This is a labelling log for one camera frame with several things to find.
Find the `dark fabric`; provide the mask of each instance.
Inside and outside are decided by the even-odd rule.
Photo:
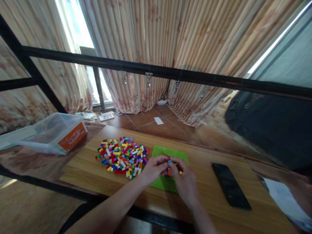
[[[85,214],[87,214],[89,211],[91,211],[93,208],[95,208],[98,205],[98,203],[84,203],[80,205],[74,213],[71,214],[71,216],[68,218],[68,220],[64,223],[61,230],[59,231],[59,234],[65,233],[71,226],[74,225],[79,219],[81,219]]]
[[[238,92],[228,126],[294,170],[312,165],[312,102]]]

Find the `wooden table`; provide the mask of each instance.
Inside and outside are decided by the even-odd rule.
[[[95,160],[103,139],[132,137],[150,150],[154,145],[188,153],[189,166],[196,172],[197,185],[203,205],[220,233],[297,233],[278,208],[264,186],[243,158],[147,134],[106,126],[64,168],[61,180],[107,196],[113,195],[129,179],[108,172]],[[252,211],[231,207],[225,199],[211,163],[227,165],[247,197]],[[146,189],[135,205],[149,211],[192,223],[185,204],[176,193],[154,187]]]

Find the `orange label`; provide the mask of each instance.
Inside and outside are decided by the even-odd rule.
[[[86,134],[86,130],[82,123],[78,124],[69,134],[61,139],[58,144],[67,152],[71,151],[72,148],[83,138]]]

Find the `hand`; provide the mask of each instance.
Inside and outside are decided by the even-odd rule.
[[[160,174],[164,174],[164,171],[168,167],[169,158],[164,155],[158,155],[157,157],[150,158],[141,172],[141,178],[146,186],[149,186]]]
[[[177,163],[180,171],[183,172],[180,175],[177,166],[174,163],[170,163],[171,170],[175,177],[175,186],[178,193],[187,207],[191,210],[199,204],[195,172],[188,167],[184,160],[178,158],[172,158],[171,160],[174,163]]]

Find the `red lego brick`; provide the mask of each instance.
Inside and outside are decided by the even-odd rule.
[[[114,171],[115,174],[126,174],[126,170],[125,171]]]

